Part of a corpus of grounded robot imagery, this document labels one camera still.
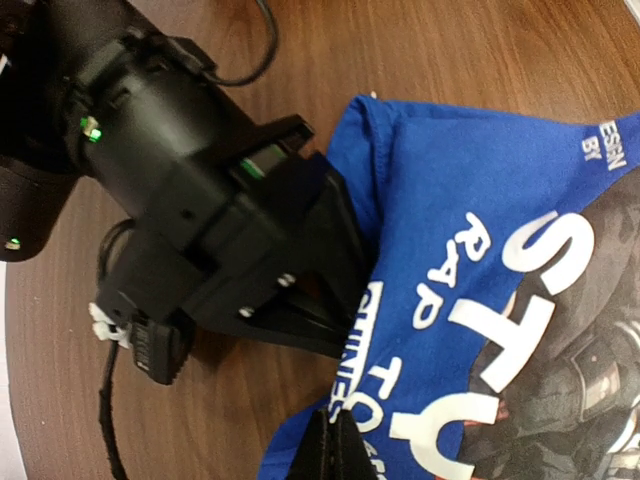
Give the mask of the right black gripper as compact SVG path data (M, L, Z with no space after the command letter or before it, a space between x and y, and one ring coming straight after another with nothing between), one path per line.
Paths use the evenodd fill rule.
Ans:
M117 119L103 132L98 181L134 223L99 287L103 332L189 322L340 357L374 254L344 177L301 155L301 117ZM307 295L287 294L301 277Z

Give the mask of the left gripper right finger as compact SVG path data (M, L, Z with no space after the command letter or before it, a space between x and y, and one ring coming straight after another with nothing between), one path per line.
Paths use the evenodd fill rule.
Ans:
M334 478L376 480L364 441L350 413L340 413L334 423Z

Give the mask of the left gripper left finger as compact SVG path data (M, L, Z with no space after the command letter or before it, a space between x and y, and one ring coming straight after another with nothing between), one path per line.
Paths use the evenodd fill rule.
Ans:
M315 411L297 448L287 480L335 478L334 425L326 408Z

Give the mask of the blue garment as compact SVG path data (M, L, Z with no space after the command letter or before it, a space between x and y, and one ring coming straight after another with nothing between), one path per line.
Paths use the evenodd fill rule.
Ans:
M639 475L639 117L348 104L376 265L331 393L373 479Z

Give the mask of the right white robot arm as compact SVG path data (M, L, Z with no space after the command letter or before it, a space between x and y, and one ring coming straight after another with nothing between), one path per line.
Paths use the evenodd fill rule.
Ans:
M371 271L300 116L254 122L191 40L125 1L1 5L1 258L38 255L81 178L128 215L96 335L149 368L200 327L339 357Z

